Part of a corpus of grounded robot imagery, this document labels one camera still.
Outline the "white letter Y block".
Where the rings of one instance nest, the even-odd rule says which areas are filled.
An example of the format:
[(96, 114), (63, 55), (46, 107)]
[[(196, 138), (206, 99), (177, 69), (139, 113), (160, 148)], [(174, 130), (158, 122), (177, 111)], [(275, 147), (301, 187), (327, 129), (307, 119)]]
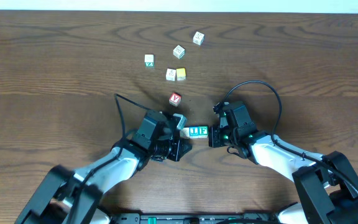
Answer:
[(187, 139), (189, 139), (189, 138), (190, 138), (190, 129), (187, 128), (187, 127), (183, 128), (183, 129), (180, 131), (180, 136), (181, 136), (182, 138), (187, 138)]

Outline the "green letter F block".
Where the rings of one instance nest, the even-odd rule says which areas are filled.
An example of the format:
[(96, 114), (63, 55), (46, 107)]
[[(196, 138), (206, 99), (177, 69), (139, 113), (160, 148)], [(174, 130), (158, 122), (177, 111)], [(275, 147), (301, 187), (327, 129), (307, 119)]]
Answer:
[(198, 136), (200, 138), (207, 138), (208, 137), (208, 126), (199, 126), (198, 127)]

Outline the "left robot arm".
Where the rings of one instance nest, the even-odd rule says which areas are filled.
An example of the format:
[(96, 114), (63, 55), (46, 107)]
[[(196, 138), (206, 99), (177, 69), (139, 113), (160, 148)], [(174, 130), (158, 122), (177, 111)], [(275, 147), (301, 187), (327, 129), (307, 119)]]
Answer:
[(146, 149), (133, 139), (122, 138), (107, 156), (75, 170), (53, 167), (31, 196), (16, 223), (94, 223), (110, 217), (95, 217), (103, 195), (130, 179), (150, 160), (178, 162), (192, 145), (187, 139), (149, 141)]

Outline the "blue letter L block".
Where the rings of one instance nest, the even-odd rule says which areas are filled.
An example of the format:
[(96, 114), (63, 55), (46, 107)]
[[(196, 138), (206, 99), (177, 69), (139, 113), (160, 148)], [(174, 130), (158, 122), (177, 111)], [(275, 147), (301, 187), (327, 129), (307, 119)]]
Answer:
[(189, 127), (189, 138), (198, 138), (199, 128), (197, 126)]

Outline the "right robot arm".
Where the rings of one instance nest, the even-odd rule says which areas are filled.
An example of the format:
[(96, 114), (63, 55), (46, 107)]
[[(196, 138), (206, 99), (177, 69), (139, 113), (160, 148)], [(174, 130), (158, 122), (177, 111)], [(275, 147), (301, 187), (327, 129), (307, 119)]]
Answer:
[(300, 201), (277, 213), (280, 223), (358, 223), (358, 175), (344, 154), (308, 152), (248, 124), (213, 126), (209, 145), (234, 148), (294, 183)]

